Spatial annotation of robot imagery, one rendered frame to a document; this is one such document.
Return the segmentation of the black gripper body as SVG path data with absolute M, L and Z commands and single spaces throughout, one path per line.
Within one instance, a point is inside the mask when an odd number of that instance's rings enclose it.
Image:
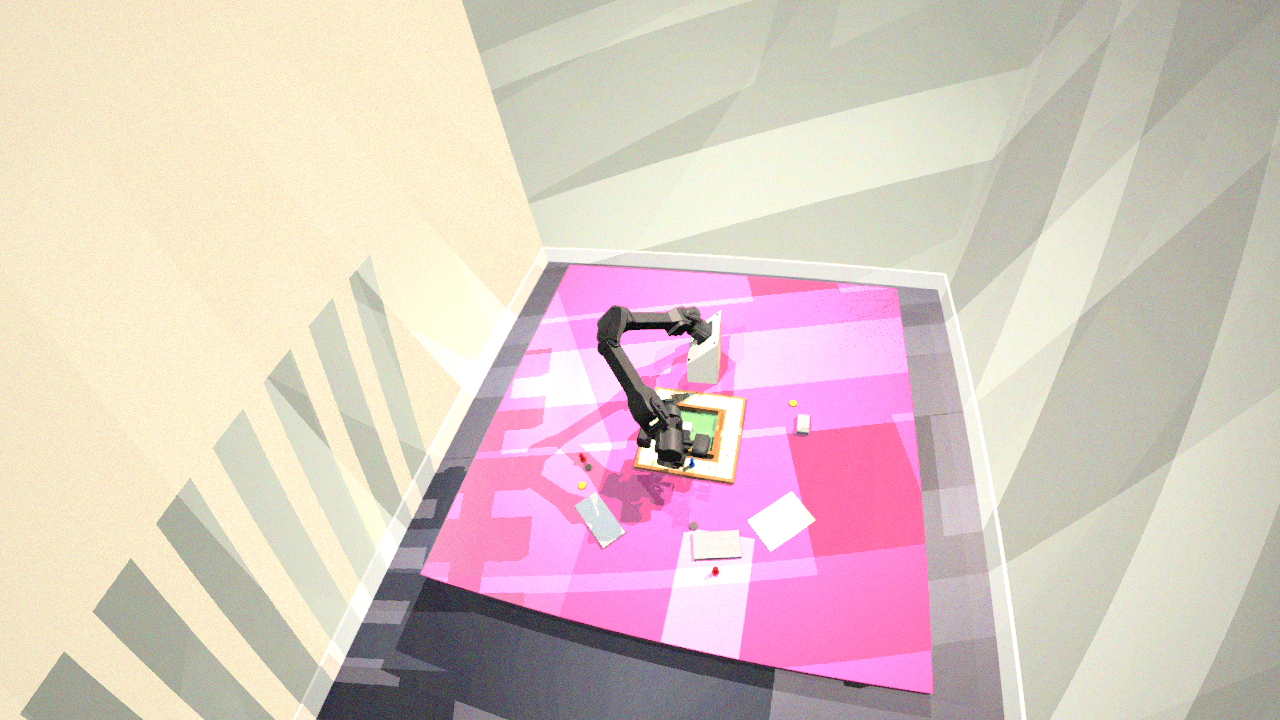
M 692 446 L 692 457 L 701 457 L 701 459 L 707 457 L 710 443 L 710 436 L 704 433 L 696 433 L 695 438 L 690 439 L 690 436 L 684 434 L 685 432 L 684 428 L 681 432 L 682 432 L 682 445 L 685 450 L 689 451 L 689 448 L 691 448 Z M 636 442 L 637 446 L 643 448 L 650 448 L 652 439 L 655 441 L 655 436 L 652 436 L 652 438 L 649 438 L 646 433 L 643 430 L 643 428 L 640 428 Z

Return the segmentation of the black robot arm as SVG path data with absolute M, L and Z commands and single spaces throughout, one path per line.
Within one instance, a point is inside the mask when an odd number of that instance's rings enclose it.
M 655 436 L 657 464 L 677 470 L 686 462 L 681 432 L 684 424 L 677 398 L 662 400 L 654 389 L 644 384 L 620 346 L 620 340 L 626 331 L 664 329 L 669 336 L 682 336 L 686 332 L 698 340 L 699 346 L 713 334 L 713 322 L 708 323 L 700 316 L 701 313 L 696 306 L 680 306 L 668 313 L 630 313 L 628 307 L 613 305 L 596 322 L 596 350 L 605 357 L 625 389 L 634 420 L 649 438 Z M 659 421 L 650 427 L 649 423 L 657 418 Z

